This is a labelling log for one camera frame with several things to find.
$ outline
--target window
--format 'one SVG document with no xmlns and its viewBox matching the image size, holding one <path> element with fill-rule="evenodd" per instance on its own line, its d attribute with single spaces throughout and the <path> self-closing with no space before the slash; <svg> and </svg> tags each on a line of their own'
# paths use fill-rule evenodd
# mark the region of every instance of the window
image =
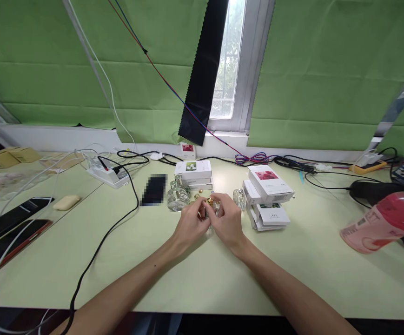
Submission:
<svg viewBox="0 0 404 335">
<path fill-rule="evenodd" d="M 233 117 L 244 13 L 245 0 L 229 1 L 219 69 L 212 99 L 210 115 L 212 119 L 231 120 Z"/>
<path fill-rule="evenodd" d="M 249 129 L 274 0 L 230 0 L 208 128 Z"/>
</svg>

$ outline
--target red wire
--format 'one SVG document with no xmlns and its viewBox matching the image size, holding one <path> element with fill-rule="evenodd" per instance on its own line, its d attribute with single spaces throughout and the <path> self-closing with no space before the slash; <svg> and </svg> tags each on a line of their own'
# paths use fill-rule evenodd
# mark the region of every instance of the red wire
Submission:
<svg viewBox="0 0 404 335">
<path fill-rule="evenodd" d="M 110 5 L 112 6 L 113 10 L 117 13 L 119 19 L 121 20 L 121 22 L 123 23 L 123 25 L 126 27 L 126 29 L 129 31 L 129 33 L 131 34 L 131 36 L 133 37 L 133 39 L 137 42 L 138 46 L 140 48 L 143 49 L 143 47 L 141 46 L 140 42 L 135 38 L 135 35 L 132 33 L 132 31 L 129 29 L 129 27 L 127 26 L 127 24 L 124 22 L 123 18 L 120 16 L 120 14 L 118 13 L 117 9 L 115 8 L 115 6 L 112 4 L 112 2 L 110 0 L 109 1 Z M 150 64 L 154 67 L 155 71 L 157 71 L 157 73 L 160 75 L 161 79 L 163 79 L 163 81 L 169 86 L 169 88 L 178 96 L 177 92 L 175 92 L 175 90 L 173 89 L 173 87 L 166 81 L 166 79 L 161 75 L 160 71 L 155 67 L 154 63 L 152 62 L 152 60 L 149 58 L 149 55 L 147 54 L 147 52 L 145 52 L 145 55 L 147 57 L 147 59 L 149 60 Z M 197 120 L 196 116 L 191 112 L 191 110 L 186 106 L 185 103 L 183 103 L 185 108 L 188 110 L 188 112 L 191 113 L 191 115 Z M 231 145 L 229 145 L 228 143 L 226 143 L 225 141 L 221 140 L 219 137 L 217 137 L 216 135 L 214 135 L 207 127 L 205 127 L 202 123 L 200 123 L 212 136 L 214 136 L 216 139 L 218 139 L 219 141 L 221 141 L 222 143 L 226 144 L 228 147 L 230 147 L 231 149 L 233 149 L 234 151 L 236 151 L 239 155 L 241 155 L 242 157 L 244 157 L 247 161 L 252 161 L 255 163 L 260 163 L 261 160 L 253 160 L 250 159 L 249 157 L 242 155 L 238 150 L 236 150 L 235 148 L 233 148 Z"/>
</svg>

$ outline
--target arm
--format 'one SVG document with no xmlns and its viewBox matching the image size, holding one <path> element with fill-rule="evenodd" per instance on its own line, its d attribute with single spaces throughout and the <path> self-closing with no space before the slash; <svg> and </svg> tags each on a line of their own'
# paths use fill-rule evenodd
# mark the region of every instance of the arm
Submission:
<svg viewBox="0 0 404 335">
<path fill-rule="evenodd" d="M 160 274 L 168 270 L 171 261 L 181 256 L 208 230 L 211 223 L 210 219 L 205 220 L 205 210 L 201 204 L 204 200 L 200 197 L 182 210 L 174 234 L 152 255 L 82 306 L 75 313 L 68 334 L 110 334 Z M 61 334 L 67 322 L 68 319 L 51 334 Z"/>
<path fill-rule="evenodd" d="M 205 206 L 216 234 L 254 273 L 279 311 L 298 334 L 359 334 L 337 311 L 298 279 L 276 265 L 246 238 L 242 232 L 241 210 L 227 194 L 213 193 L 223 210 L 219 218 Z"/>
</svg>

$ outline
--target left hand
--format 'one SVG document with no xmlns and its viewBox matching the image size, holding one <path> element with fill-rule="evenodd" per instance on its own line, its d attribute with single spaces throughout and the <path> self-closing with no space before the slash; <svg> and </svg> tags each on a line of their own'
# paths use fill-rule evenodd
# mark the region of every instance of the left hand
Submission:
<svg viewBox="0 0 404 335">
<path fill-rule="evenodd" d="M 211 220 L 205 218 L 205 208 L 202 202 L 206 198 L 199 197 L 193 204 L 182 209 L 182 215 L 170 240 L 181 253 L 197 241 L 211 225 Z"/>
</svg>

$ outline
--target window frame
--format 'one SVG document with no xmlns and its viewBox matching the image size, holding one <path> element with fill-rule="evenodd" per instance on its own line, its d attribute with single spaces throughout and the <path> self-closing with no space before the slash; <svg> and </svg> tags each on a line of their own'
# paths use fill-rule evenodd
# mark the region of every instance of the window frame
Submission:
<svg viewBox="0 0 404 335">
<path fill-rule="evenodd" d="M 254 96 L 274 5 L 275 0 L 246 1 L 233 116 L 230 120 L 210 119 L 208 129 L 228 132 L 246 132 L 250 129 Z"/>
</svg>

